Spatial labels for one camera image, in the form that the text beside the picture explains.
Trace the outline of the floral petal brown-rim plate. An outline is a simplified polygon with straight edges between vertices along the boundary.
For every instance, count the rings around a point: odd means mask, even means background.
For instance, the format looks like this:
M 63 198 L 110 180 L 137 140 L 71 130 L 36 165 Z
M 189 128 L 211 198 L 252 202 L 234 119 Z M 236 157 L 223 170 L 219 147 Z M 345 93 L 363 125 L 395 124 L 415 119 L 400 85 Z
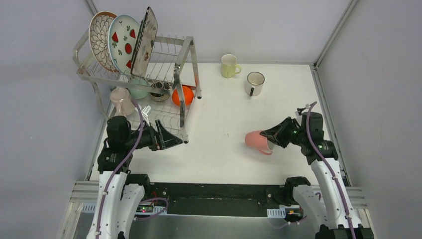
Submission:
M 108 31 L 116 15 L 109 11 L 95 14 L 89 26 L 89 43 L 97 62 L 111 72 L 117 72 L 108 48 Z

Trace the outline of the pink iridescent mug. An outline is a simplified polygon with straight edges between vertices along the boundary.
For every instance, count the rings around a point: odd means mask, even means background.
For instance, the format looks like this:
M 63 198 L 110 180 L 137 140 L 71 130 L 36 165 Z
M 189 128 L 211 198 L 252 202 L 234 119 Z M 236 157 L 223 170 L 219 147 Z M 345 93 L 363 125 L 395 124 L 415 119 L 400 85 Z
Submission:
M 110 100 L 119 116 L 129 116 L 135 111 L 135 106 L 131 101 L 130 92 L 126 88 L 118 87 L 111 91 Z

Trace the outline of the pink cup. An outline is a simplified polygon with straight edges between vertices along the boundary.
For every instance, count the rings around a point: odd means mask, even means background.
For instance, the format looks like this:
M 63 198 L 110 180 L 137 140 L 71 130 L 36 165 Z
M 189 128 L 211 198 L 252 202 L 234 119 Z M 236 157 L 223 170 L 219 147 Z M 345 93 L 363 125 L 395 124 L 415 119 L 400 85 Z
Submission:
M 246 134 L 245 144 L 264 155 L 272 155 L 274 144 L 261 135 L 261 130 L 252 131 Z

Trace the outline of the watermelon pattern round plate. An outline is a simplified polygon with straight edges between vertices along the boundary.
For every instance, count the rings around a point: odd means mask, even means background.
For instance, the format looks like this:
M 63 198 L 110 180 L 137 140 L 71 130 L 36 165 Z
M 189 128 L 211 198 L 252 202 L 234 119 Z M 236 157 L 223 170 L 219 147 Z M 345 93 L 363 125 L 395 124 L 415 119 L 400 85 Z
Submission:
M 108 29 L 108 50 L 113 66 L 123 75 L 130 76 L 132 55 L 140 25 L 129 15 L 119 15 Z

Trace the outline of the yellow mug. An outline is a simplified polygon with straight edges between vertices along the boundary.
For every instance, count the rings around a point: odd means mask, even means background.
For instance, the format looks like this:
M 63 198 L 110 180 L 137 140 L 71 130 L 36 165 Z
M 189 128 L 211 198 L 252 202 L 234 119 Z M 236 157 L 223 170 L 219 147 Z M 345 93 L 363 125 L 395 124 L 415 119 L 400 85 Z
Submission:
M 221 74 L 225 78 L 231 78 L 236 74 L 241 73 L 242 68 L 237 64 L 237 57 L 232 54 L 225 54 L 221 58 Z

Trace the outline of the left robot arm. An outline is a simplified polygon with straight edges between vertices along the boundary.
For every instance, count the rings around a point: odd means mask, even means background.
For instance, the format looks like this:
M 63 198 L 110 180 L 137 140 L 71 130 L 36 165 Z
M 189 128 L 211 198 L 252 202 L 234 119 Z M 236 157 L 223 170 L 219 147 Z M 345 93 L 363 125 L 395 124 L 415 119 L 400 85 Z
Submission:
M 159 120 L 155 123 L 151 126 L 143 121 L 137 130 L 133 130 L 124 116 L 114 116 L 107 121 L 107 137 L 97 159 L 97 203 L 87 238 L 129 237 L 139 204 L 152 194 L 148 175 L 132 174 L 129 170 L 133 152 L 143 148 L 164 150 L 183 143 Z

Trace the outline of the mint green bowl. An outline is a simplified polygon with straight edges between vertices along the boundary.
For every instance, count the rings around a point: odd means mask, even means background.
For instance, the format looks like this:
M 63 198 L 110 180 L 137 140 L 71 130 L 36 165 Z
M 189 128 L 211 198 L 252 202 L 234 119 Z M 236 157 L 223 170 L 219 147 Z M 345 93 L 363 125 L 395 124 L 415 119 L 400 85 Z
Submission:
M 140 78 L 132 79 L 131 82 L 133 84 L 149 86 L 149 83 L 146 80 L 140 79 Z M 144 90 L 138 90 L 138 89 L 135 89 L 135 88 L 130 88 L 128 90 L 130 92 L 131 97 L 133 99 L 137 99 L 137 100 L 142 99 L 142 98 L 149 95 L 149 93 L 147 91 L 144 91 Z

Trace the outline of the orange plastic bowl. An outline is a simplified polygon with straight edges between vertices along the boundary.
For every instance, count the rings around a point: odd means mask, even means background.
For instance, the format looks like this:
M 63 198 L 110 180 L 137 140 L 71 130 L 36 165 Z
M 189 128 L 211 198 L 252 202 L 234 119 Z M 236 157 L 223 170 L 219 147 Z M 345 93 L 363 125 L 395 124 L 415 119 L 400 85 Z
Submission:
M 192 101 L 194 99 L 194 96 L 195 96 L 194 95 L 194 92 L 193 92 L 193 90 L 190 87 L 185 86 L 185 85 L 182 86 L 182 89 L 183 89 L 185 104 L 186 104 L 186 106 L 189 106 L 189 105 L 191 105 L 191 103 L 192 103 Z M 175 90 L 172 93 L 172 102 L 175 105 L 177 105 L 177 106 L 180 106 L 181 105 L 177 90 Z

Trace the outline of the white mug dark rim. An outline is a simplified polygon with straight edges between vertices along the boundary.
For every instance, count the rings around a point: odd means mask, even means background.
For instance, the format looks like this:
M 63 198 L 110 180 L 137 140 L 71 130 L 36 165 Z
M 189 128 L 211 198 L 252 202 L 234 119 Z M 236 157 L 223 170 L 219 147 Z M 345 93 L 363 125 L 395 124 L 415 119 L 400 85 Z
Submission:
M 260 72 L 251 72 L 247 75 L 245 83 L 245 92 L 250 97 L 255 97 L 261 94 L 265 77 Z

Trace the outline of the brown patterned small bowl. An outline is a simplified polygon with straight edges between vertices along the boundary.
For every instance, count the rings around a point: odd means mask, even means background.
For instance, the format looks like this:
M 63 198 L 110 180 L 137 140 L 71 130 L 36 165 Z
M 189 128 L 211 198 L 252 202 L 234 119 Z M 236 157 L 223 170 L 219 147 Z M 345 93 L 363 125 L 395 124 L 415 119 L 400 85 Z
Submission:
M 167 82 L 156 82 L 151 84 L 152 87 L 169 90 L 170 85 Z M 159 93 L 149 93 L 150 98 L 156 102 L 163 102 L 170 98 L 170 95 L 167 94 L 159 94 Z

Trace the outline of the square flower pattern plate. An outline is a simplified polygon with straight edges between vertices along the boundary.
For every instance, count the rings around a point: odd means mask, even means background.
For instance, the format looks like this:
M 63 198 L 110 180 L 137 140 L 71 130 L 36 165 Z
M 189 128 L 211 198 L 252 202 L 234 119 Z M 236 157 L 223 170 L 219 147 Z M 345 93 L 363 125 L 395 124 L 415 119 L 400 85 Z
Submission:
M 151 59 L 156 35 L 158 31 L 158 21 L 154 11 L 149 6 L 135 42 L 134 53 L 132 55 L 132 66 L 130 73 L 136 77 L 144 77 Z

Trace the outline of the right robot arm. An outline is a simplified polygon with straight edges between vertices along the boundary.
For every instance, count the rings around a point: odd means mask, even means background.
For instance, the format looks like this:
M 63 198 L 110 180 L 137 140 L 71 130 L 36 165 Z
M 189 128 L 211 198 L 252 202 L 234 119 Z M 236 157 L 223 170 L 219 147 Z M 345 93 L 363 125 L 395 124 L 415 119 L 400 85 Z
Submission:
M 282 148 L 290 143 L 301 148 L 318 181 L 321 198 L 317 198 L 305 177 L 291 177 L 285 182 L 283 199 L 302 207 L 316 239 L 373 239 L 372 229 L 363 226 L 353 208 L 335 146 L 324 139 L 322 114 L 303 112 L 299 117 L 300 121 L 287 117 L 260 135 Z

